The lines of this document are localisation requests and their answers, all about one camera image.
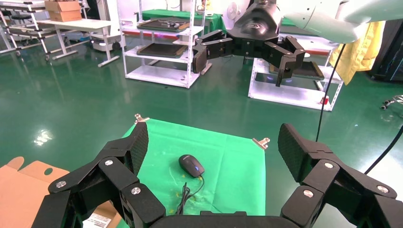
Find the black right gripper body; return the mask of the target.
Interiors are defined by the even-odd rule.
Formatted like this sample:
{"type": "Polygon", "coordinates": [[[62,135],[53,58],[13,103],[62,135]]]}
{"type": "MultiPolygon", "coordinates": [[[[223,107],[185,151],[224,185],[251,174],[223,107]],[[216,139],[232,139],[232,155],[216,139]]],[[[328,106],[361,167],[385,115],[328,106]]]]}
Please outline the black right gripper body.
{"type": "Polygon", "coordinates": [[[254,2],[227,31],[237,56],[268,57],[267,42],[277,44],[282,14],[275,2],[254,2]]]}

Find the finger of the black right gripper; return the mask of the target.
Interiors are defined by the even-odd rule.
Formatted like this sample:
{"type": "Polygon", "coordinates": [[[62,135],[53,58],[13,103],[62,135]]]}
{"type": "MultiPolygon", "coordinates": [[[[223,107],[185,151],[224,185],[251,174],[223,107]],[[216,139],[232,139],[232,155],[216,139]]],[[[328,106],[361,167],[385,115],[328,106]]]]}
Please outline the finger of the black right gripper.
{"type": "Polygon", "coordinates": [[[221,30],[215,30],[207,33],[195,40],[195,46],[192,48],[192,71],[195,74],[201,73],[206,67],[207,60],[228,56],[232,54],[232,38],[227,38],[221,30]]]}
{"type": "Polygon", "coordinates": [[[291,78],[293,70],[302,66],[304,48],[293,36],[285,36],[278,44],[264,43],[264,60],[278,69],[276,87],[280,87],[284,78],[291,78]]]}

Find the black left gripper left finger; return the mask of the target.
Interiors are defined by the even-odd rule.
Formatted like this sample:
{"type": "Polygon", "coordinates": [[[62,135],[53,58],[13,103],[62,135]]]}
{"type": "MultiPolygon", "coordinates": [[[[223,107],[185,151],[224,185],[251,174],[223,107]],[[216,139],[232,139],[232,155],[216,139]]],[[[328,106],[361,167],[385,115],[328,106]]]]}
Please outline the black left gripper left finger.
{"type": "Polygon", "coordinates": [[[81,228],[98,206],[110,202],[129,227],[151,227],[165,216],[165,207],[138,177],[148,143],[144,122],[127,137],[107,142],[91,162],[49,185],[32,226],[81,228]]]}

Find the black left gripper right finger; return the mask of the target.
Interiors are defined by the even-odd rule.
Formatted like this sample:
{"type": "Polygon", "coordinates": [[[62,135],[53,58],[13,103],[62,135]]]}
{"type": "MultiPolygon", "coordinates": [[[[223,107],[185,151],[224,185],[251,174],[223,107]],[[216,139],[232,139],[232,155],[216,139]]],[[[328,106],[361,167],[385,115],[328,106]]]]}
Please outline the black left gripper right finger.
{"type": "Polygon", "coordinates": [[[317,197],[312,203],[314,218],[329,204],[358,228],[403,226],[403,203],[396,191],[346,165],[325,144],[305,139],[291,124],[283,123],[278,151],[300,189],[311,191],[311,200],[317,197]]]}

